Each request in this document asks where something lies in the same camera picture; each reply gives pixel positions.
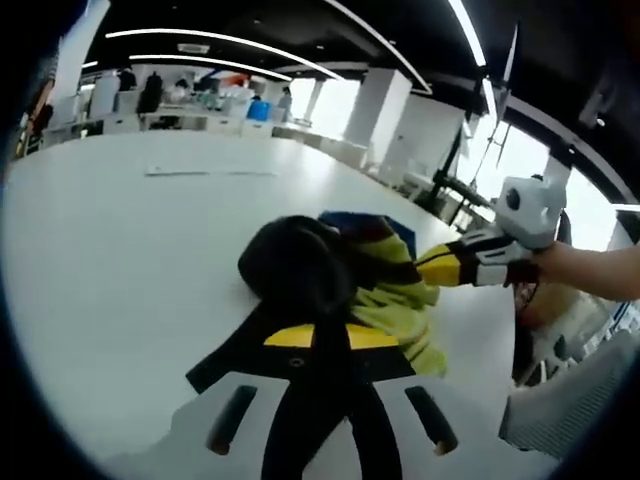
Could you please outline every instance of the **person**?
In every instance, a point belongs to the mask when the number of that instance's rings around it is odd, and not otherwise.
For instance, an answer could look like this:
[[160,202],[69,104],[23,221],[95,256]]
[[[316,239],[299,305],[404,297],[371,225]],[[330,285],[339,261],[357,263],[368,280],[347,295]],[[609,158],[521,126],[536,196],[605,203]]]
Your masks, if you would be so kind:
[[130,90],[135,90],[138,86],[136,82],[136,76],[133,74],[130,66],[126,66],[118,73],[118,77],[120,77],[120,92],[128,92]]
[[287,86],[282,89],[282,98],[278,102],[278,108],[284,110],[284,115],[282,116],[282,123],[287,123],[289,121],[289,115],[291,115],[291,104],[293,103],[293,98],[291,97],[291,89]]
[[534,255],[542,280],[574,287],[607,300],[640,299],[640,245],[592,252],[555,242]]

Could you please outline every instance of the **white table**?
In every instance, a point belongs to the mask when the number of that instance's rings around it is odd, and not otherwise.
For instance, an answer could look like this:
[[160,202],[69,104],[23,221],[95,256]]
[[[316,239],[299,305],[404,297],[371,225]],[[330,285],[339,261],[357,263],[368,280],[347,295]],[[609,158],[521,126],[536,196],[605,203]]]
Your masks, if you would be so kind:
[[[149,166],[208,176],[146,177]],[[275,175],[229,175],[231,170]],[[158,440],[195,397],[185,373],[257,300],[236,262],[282,215],[386,214],[418,251],[454,238],[396,193],[284,139],[154,131],[90,137],[14,165],[4,199],[2,272],[17,339],[53,412],[103,459]],[[447,381],[496,433],[513,358],[511,291],[442,292],[435,336]]]

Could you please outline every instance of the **black ceiling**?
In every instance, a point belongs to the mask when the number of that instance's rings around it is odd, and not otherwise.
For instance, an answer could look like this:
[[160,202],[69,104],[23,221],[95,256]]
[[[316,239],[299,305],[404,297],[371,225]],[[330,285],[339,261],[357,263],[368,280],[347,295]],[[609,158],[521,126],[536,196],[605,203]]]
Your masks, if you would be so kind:
[[[111,0],[87,60],[118,66],[131,54],[178,54],[177,43],[209,44],[207,56],[276,69],[291,60],[252,47],[200,37],[140,35],[105,39],[138,28],[183,28],[264,43],[313,62],[401,63],[363,28],[324,0]],[[436,98],[451,94],[438,76],[473,79],[475,63],[447,0],[341,0],[396,48]],[[640,2],[627,0],[463,0],[494,79],[501,77],[517,22],[521,49],[513,95],[556,118],[591,144],[640,197]],[[580,111],[605,75],[615,101],[605,127],[587,130]],[[466,92],[449,95],[464,101]]]

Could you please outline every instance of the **black garment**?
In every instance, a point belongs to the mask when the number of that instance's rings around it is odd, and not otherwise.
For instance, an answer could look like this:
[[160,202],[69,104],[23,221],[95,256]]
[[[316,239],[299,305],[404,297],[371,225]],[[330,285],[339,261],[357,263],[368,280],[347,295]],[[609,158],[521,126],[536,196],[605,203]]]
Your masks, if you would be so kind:
[[151,113],[158,110],[162,98],[162,78],[156,72],[147,78],[144,90],[140,94],[137,113]]
[[136,76],[130,70],[123,70],[118,75],[120,77],[120,89],[119,92],[128,92],[138,86],[136,82]]

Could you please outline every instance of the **office chair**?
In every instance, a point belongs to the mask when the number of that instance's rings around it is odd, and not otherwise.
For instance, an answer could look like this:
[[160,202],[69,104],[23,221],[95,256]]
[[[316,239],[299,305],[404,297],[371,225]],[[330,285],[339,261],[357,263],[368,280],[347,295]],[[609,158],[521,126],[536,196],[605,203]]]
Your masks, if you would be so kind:
[[561,459],[601,413],[638,351],[638,339],[617,332],[566,372],[511,394],[500,437],[521,449]]

